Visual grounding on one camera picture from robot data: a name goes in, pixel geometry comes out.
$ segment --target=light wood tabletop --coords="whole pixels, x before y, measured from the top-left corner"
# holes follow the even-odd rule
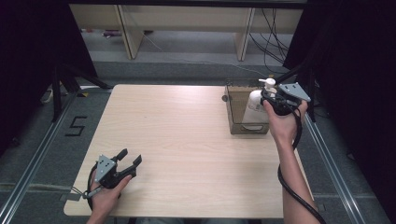
[[[223,94],[219,86],[116,86],[74,187],[86,189],[99,155],[128,148],[118,171],[140,154],[143,161],[112,216],[283,217],[274,139],[230,134]],[[64,212],[89,216],[91,209],[80,199]]]

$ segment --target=spray bottle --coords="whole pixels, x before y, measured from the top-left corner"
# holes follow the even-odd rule
[[[259,79],[260,82],[265,83],[264,88],[273,92],[274,96],[276,89],[274,88],[276,82],[273,78]],[[247,108],[245,109],[244,118],[242,119],[242,124],[244,128],[251,131],[259,131],[261,125],[249,125],[249,123],[268,123],[268,115],[264,107],[260,104],[260,99],[262,98],[262,90],[252,91],[247,100]]]

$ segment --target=spray nozzle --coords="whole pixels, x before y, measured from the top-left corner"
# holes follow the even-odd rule
[[[260,82],[265,83],[265,89],[270,89],[273,88],[276,84],[276,81],[273,78],[267,78],[267,79],[259,79]]]

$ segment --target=forearm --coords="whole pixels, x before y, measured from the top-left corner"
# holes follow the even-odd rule
[[[280,169],[290,188],[315,208],[308,186],[305,182],[300,165],[297,162],[291,144],[276,143]],[[285,189],[283,189],[283,207],[285,223],[318,223],[308,210],[298,203]]]
[[[107,214],[94,213],[92,212],[90,219],[88,219],[87,224],[103,224],[106,222]]]

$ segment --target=wire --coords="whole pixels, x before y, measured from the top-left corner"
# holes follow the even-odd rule
[[[282,55],[282,58],[285,60],[286,58],[286,54],[283,51],[281,45],[283,45],[283,43],[277,38],[277,32],[276,32],[276,8],[273,8],[273,31],[274,31],[274,38],[276,39],[276,43],[278,45],[278,49],[279,49],[279,53],[280,55]]]
[[[77,189],[76,187],[72,187],[71,190],[73,190],[75,193],[77,193],[77,194],[79,194],[81,196],[84,195],[84,193],[81,190]]]
[[[280,63],[283,63],[283,60],[278,58],[273,52],[269,51],[268,49],[266,49],[265,47],[263,47],[261,44],[259,44],[259,42],[253,37],[252,34],[249,34],[251,39],[253,40],[253,43],[259,48],[259,50],[261,50],[264,53],[269,54],[272,58],[274,58],[275,60],[277,60]]]
[[[97,166],[98,166],[98,162],[96,162],[95,165],[91,168],[90,175],[88,176],[87,190],[85,191],[87,195],[91,193],[92,174],[96,170]],[[93,208],[92,198],[87,198],[87,202],[92,210]]]
[[[268,26],[270,27],[270,29],[271,29],[271,33],[270,33],[270,35],[269,35],[269,37],[268,37],[268,42],[267,42],[267,44],[265,45],[265,49],[267,49],[268,48],[268,43],[269,43],[269,41],[271,40],[271,35],[272,35],[272,28],[271,28],[271,26],[270,26],[270,24],[268,23]],[[265,67],[267,67],[267,62],[265,61],[265,52],[264,52],[264,64],[265,64]]]
[[[276,97],[278,98],[283,98],[284,100],[286,100],[283,96],[277,94]],[[297,134],[296,137],[294,138],[294,142],[293,142],[293,150],[295,150],[297,148],[297,145],[300,142],[302,133],[303,133],[303,124],[301,122],[301,111],[297,108],[296,110],[298,111],[299,115],[297,115],[297,113],[294,111],[293,108],[291,108],[291,106],[289,106],[288,104],[286,104],[286,107],[290,110],[291,114],[294,116],[295,120],[296,120],[296,124],[297,124]],[[278,166],[277,169],[277,177],[278,180],[280,182],[280,184],[282,185],[282,187],[288,192],[288,194],[293,197],[298,203],[300,203],[303,207],[305,207],[309,213],[312,214],[312,216],[314,216],[319,223],[324,224],[326,223],[326,221],[323,219],[323,217],[320,215],[320,213],[314,208],[312,207],[307,201],[305,201],[302,197],[300,197],[300,195],[298,195],[286,182],[286,180],[283,178],[282,175],[282,171],[280,169],[280,164]]]
[[[278,44],[271,43],[271,41],[269,39],[265,38],[262,34],[260,34],[260,36],[262,37],[262,39],[264,39],[266,42],[269,42],[269,44],[274,47],[281,48],[283,50],[289,50],[289,48],[287,48],[287,47],[280,47]]]
[[[267,19],[267,16],[265,15],[264,9],[262,8],[262,15],[264,16],[268,27],[270,28],[271,34],[274,35],[274,38],[276,39],[276,43],[279,45],[282,45],[284,48],[289,49],[286,45],[284,45],[278,38],[277,38],[277,33],[276,33],[276,8],[273,8],[273,26],[271,27],[270,22]]]

